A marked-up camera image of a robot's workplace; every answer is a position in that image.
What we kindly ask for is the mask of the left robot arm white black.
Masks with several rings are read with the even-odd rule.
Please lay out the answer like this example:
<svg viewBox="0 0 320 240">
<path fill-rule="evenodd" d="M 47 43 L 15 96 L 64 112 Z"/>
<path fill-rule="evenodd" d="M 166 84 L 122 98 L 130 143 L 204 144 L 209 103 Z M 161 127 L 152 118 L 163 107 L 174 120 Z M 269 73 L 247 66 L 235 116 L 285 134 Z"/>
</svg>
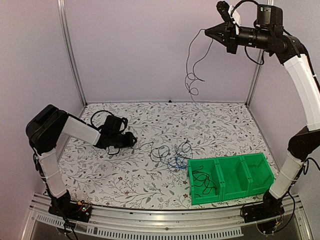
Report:
<svg viewBox="0 0 320 240">
<path fill-rule="evenodd" d="M 33 150 L 35 169 L 46 186 L 52 206 L 63 217 L 70 217 L 75 210 L 58 166 L 56 147 L 60 136 L 67 135 L 98 149 L 130 148 L 137 143 L 137 138 L 126 131 L 127 126 L 127 118 L 109 113 L 104 124 L 96 127 L 52 104 L 26 125 L 25 133 Z"/>
</svg>

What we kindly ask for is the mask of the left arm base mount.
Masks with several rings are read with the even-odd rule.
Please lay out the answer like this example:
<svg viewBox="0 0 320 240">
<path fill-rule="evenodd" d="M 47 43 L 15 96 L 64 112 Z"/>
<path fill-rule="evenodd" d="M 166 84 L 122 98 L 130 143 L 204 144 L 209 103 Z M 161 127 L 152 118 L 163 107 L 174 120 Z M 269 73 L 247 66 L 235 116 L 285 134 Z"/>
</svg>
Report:
<svg viewBox="0 0 320 240">
<path fill-rule="evenodd" d="M 48 212 L 68 220 L 88 223 L 92 213 L 92 204 L 83 200 L 79 202 L 52 200 Z"/>
</svg>

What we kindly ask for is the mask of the thin black cable lifted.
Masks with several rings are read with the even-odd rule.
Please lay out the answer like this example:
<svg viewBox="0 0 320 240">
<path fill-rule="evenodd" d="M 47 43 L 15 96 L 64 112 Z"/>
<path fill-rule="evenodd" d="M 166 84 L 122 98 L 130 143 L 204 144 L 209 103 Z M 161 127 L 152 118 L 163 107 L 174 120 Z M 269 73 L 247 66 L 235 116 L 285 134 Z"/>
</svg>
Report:
<svg viewBox="0 0 320 240">
<path fill-rule="evenodd" d="M 194 64 L 192 65 L 191 68 L 189 68 L 189 60 L 190 60 L 190 57 L 191 57 L 191 48 L 192 48 L 192 45 L 193 43 L 195 42 L 195 40 L 200 36 L 201 33 L 205 33 L 205 29 L 204 28 L 201 28 L 197 34 L 194 36 L 194 38 L 191 40 L 191 42 L 189 43 L 188 45 L 188 49 L 187 49 L 187 57 L 186 57 L 186 61 L 185 61 L 185 77 L 184 77 L 184 86 L 190 96 L 190 99 L 192 102 L 196 102 L 195 101 L 195 97 L 199 95 L 199 89 L 194 86 L 194 83 L 196 82 L 205 82 L 204 79 L 200 78 L 197 76 L 196 74 L 196 71 L 195 71 L 195 68 L 196 68 L 196 65 L 199 64 L 201 61 L 203 61 L 208 53 L 210 52 L 210 49 L 211 49 L 211 46 L 213 44 L 213 39 L 211 40 L 211 42 L 209 43 L 208 45 L 208 48 L 205 52 L 205 54 L 200 58 L 198 59 L 197 61 L 194 62 Z"/>
</svg>

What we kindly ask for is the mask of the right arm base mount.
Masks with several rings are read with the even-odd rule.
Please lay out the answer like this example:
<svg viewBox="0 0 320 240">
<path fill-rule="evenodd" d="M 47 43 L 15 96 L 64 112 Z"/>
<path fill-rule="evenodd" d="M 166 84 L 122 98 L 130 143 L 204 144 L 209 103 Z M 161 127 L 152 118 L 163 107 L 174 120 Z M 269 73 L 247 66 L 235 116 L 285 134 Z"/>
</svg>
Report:
<svg viewBox="0 0 320 240">
<path fill-rule="evenodd" d="M 296 201 L 293 196 L 290 197 L 293 203 L 293 210 L 286 223 L 284 223 L 285 210 L 281 203 L 274 209 L 267 209 L 263 203 L 246 203 L 241 207 L 239 214 L 245 223 L 256 222 L 256 228 L 262 235 L 274 235 L 284 230 L 294 217 Z"/>
</svg>

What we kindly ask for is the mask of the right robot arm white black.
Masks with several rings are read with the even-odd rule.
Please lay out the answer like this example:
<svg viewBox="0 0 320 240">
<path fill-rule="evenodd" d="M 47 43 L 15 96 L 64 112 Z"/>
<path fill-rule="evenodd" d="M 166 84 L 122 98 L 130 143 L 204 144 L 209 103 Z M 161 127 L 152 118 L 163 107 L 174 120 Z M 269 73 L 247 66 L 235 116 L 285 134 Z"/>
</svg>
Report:
<svg viewBox="0 0 320 240">
<path fill-rule="evenodd" d="M 306 118 L 306 126 L 288 142 L 287 155 L 280 173 L 263 196 L 258 213 L 269 218 L 280 207 L 282 198 L 289 193 L 299 178 L 308 156 L 320 146 L 320 85 L 314 73 L 307 48 L 289 34 L 283 26 L 283 10 L 274 5 L 256 1 L 256 20 L 253 27 L 241 26 L 237 8 L 226 1 L 216 4 L 223 23 L 207 28 L 204 34 L 236 54 L 238 46 L 251 47 L 276 55 L 284 66 L 298 93 Z"/>
</svg>

